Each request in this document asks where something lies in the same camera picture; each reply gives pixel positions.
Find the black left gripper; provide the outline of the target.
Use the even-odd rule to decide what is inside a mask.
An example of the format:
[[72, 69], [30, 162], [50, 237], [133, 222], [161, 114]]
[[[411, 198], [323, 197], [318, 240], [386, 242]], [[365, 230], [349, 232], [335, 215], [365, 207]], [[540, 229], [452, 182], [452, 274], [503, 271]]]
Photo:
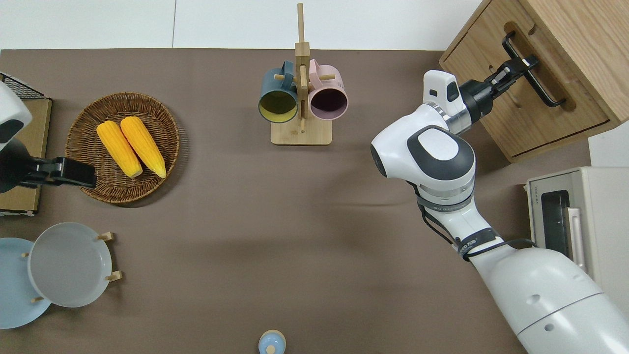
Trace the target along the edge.
[[11, 140], [0, 153], [0, 192], [14, 187], [36, 189], [40, 185], [73, 184], [89, 189], [96, 188], [96, 168], [76, 160], [63, 160], [61, 171], [51, 159], [33, 157], [26, 146]]

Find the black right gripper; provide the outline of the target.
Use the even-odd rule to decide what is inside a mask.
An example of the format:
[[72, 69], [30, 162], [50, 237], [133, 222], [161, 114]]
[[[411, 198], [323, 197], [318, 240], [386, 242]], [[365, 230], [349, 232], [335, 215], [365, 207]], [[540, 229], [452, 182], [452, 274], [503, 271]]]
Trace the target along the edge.
[[483, 81], [470, 79], [459, 86], [459, 92], [463, 99], [470, 119], [478, 121], [488, 115], [493, 108], [493, 101], [503, 94], [513, 83], [514, 77], [532, 74], [531, 70], [539, 65], [536, 56], [527, 58], [511, 58], [505, 67], [491, 74]]

